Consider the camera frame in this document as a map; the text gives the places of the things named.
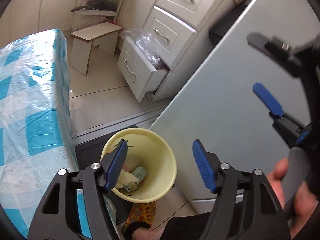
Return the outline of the person's right hand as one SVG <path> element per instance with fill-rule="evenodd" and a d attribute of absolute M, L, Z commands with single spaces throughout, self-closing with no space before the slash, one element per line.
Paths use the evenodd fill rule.
<path fill-rule="evenodd" d="M 276 163 L 274 170 L 268 174 L 267 179 L 274 190 L 281 207 L 285 207 L 285 197 L 283 188 L 281 186 L 281 179 L 287 173 L 289 168 L 289 160 L 287 158 L 281 159 Z M 291 238 L 293 239 L 307 223 L 319 201 L 316 196 L 309 191 L 308 185 L 303 181 L 295 195 L 294 209 L 296 218 L 290 227 Z"/>

